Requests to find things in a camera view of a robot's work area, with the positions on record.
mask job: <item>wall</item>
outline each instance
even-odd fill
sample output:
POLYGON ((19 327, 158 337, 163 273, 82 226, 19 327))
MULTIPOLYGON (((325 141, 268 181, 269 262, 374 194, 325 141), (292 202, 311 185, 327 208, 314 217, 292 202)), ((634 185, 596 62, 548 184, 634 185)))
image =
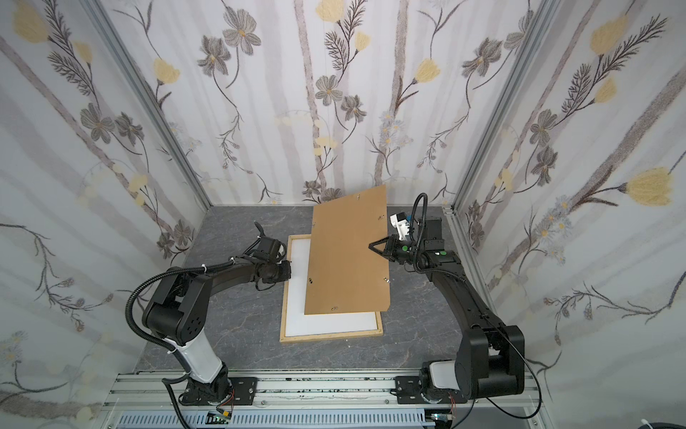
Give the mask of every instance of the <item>wall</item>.
POLYGON ((562 2, 459 206, 560 429, 686 421, 685 23, 562 2))
POLYGON ((111 21, 213 204, 374 185, 448 204, 538 1, 120 2, 111 21))
POLYGON ((204 211, 78 2, 2 2, 0 51, 0 426, 89 428, 204 211))

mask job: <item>brown fiberboard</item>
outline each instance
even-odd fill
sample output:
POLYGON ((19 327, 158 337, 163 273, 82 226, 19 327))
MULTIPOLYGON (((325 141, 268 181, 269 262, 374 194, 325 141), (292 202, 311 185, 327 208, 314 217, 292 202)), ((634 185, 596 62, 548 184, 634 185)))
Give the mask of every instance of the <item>brown fiberboard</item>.
POLYGON ((314 207, 305 314, 388 310, 388 261, 368 248, 387 221, 385 185, 314 207))
MULTIPOLYGON (((286 253, 286 259, 292 261, 291 259, 291 249, 293 241, 303 240, 311 238, 310 234, 302 235, 289 235, 288 236, 288 252, 286 253)), ((318 341, 318 340, 337 340, 341 338, 359 338, 365 336, 381 336, 383 335, 383 325, 381 324, 381 313, 376 312, 377 318, 377 328, 368 331, 351 331, 351 332, 335 332, 332 334, 312 334, 312 335, 298 335, 298 336, 286 336, 286 319, 288 315, 288 286, 290 280, 287 280, 283 284, 283 305, 281 308, 281 333, 279 335, 279 341, 282 343, 303 343, 305 341, 318 341)))

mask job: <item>black robotic arm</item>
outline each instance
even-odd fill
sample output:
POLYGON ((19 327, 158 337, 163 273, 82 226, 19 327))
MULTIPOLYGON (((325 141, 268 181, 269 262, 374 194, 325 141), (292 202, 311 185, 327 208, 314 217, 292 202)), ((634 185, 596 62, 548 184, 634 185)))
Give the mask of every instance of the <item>black robotic arm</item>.
MULTIPOLYGON (((476 293, 458 255, 445 250, 441 219, 426 218, 426 202, 426 194, 417 198, 409 222, 405 221, 404 213, 394 216, 405 230, 394 224, 399 234, 373 242, 369 249, 391 262, 411 264, 416 272, 426 274, 445 297, 462 331, 454 369, 464 399, 522 393, 525 362, 519 351, 524 350, 523 334, 517 326, 505 325, 476 293), (416 219, 414 214, 422 197, 423 214, 416 219), (412 236, 415 229, 416 239, 412 236), (384 244, 382 251, 377 248, 381 244, 384 244)), ((214 354, 204 335, 209 298, 243 283, 255 282, 257 290, 265 290, 258 287, 260 281, 273 286, 290 278, 290 264, 284 259, 285 244, 266 237, 262 227, 257 222, 255 225, 260 234, 239 257, 215 266, 170 268, 141 284, 127 301, 125 314, 131 329, 167 348, 185 370, 182 378, 163 380, 177 415, 180 411, 170 384, 188 380, 185 393, 179 397, 179 402, 188 406, 220 404, 233 391, 226 365, 214 354), (158 280, 160 284, 142 318, 151 335, 134 322, 132 308, 137 297, 158 280)), ((431 392, 436 391, 447 392, 447 389, 436 388, 429 380, 422 396, 431 400, 431 392)))

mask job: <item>wooden frame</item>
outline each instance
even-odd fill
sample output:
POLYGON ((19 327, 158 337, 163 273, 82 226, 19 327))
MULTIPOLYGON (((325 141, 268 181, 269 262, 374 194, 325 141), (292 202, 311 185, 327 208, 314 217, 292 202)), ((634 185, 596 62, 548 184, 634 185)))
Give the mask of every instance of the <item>wooden frame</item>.
MULTIPOLYGON (((311 234, 289 235, 288 236, 288 252, 286 259, 291 259, 291 243, 293 240, 301 240, 303 238, 310 238, 311 234)), ((377 328, 369 331, 354 331, 354 332, 337 332, 334 334, 313 334, 313 335, 298 335, 286 336, 286 306, 288 304, 288 281, 283 285, 283 305, 281 307, 281 335, 279 341, 282 343, 301 343, 304 341, 317 340, 335 340, 338 338, 359 338, 363 336, 381 336, 383 335, 383 325, 381 324, 381 312, 376 312, 377 328)))

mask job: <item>plant stem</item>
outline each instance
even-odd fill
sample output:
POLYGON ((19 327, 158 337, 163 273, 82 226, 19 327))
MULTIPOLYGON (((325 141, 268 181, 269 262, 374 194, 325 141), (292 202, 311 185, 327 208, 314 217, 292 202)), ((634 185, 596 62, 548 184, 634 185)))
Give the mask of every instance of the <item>plant stem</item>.
POLYGON ((622 186, 606 187, 606 188, 604 188, 604 189, 601 189, 600 191, 595 191, 595 192, 592 192, 592 193, 586 195, 586 198, 588 198, 588 197, 591 196, 591 195, 596 195, 596 194, 598 194, 598 193, 600 193, 600 192, 611 191, 612 189, 619 189, 620 187, 622 187, 622 186))
POLYGON ((513 193, 514 193, 514 194, 521 194, 522 192, 528 191, 529 189, 531 189, 531 188, 533 188, 534 186, 536 186, 537 183, 538 183, 538 182, 534 182, 534 184, 531 185, 531 186, 529 186, 528 188, 522 189, 521 191, 516 191, 516 192, 513 192, 513 193))
POLYGON ((534 158, 534 154, 536 153, 536 150, 538 148, 539 148, 539 145, 536 144, 534 151, 531 152, 531 156, 529 156, 529 161, 526 161, 526 168, 524 169, 524 185, 526 185, 526 178, 529 175, 529 163, 531 163, 531 160, 534 158))
POLYGON ((238 46, 236 46, 236 75, 233 76, 233 80, 231 81, 230 84, 226 85, 226 88, 230 87, 233 85, 234 82, 236 82, 236 79, 238 78, 238 70, 241 68, 241 60, 238 52, 238 46))
POLYGON ((343 123, 341 122, 341 120, 340 120, 339 117, 338 117, 338 107, 336 107, 336 102, 333 102, 333 111, 334 111, 334 113, 335 113, 335 115, 336 115, 336 120, 338 121, 338 123, 341 125, 341 127, 343 127, 343 129, 344 129, 345 131, 347 131, 348 128, 346 128, 346 126, 343 125, 343 123))
POLYGON ((508 58, 510 57, 510 54, 511 54, 511 53, 512 53, 512 51, 508 52, 508 54, 505 56, 505 59, 503 60, 503 63, 500 64, 500 67, 498 68, 498 70, 495 71, 495 73, 493 74, 493 76, 489 77, 487 81, 485 81, 484 83, 480 84, 479 86, 475 86, 473 89, 480 88, 481 86, 484 86, 485 84, 489 83, 490 80, 493 79, 493 78, 495 77, 495 75, 497 75, 498 72, 501 71, 501 70, 503 69, 503 66, 504 66, 505 63, 508 61, 508 58))
POLYGON ((231 103, 231 106, 233 106, 234 109, 236 109, 236 115, 238 115, 239 120, 241 119, 241 113, 238 111, 238 107, 234 104, 234 102, 231 101, 229 97, 226 96, 222 88, 219 86, 219 82, 217 82, 217 76, 215 76, 214 69, 212 69, 212 78, 215 81, 215 85, 217 85, 217 89, 219 90, 220 93, 226 98, 226 101, 231 103))
POLYGON ((343 142, 341 142, 341 146, 343 146, 343 143, 348 141, 350 136, 353 135, 353 131, 355 131, 355 127, 357 127, 357 118, 355 118, 355 123, 353 124, 353 129, 350 131, 350 134, 348 134, 348 137, 346 137, 345 140, 343 140, 343 142))

